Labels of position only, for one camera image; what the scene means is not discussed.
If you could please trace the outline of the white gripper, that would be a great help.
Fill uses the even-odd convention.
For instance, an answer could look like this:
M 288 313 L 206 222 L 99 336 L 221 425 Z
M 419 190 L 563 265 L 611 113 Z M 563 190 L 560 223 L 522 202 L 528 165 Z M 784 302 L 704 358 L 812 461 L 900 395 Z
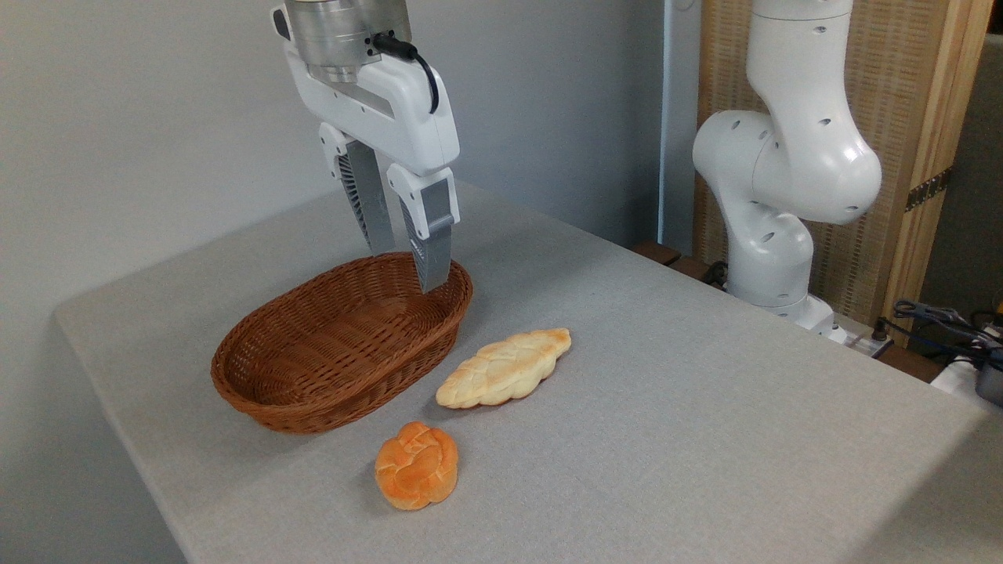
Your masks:
M 459 146 L 440 76 L 375 42 L 411 42 L 406 8 L 278 6 L 272 19 L 298 93 L 323 121 L 326 164 L 371 253 L 396 246 L 377 150 L 394 163 L 388 182 L 404 212 L 422 291 L 437 289 L 451 268 L 451 228 L 461 221 L 448 167 Z

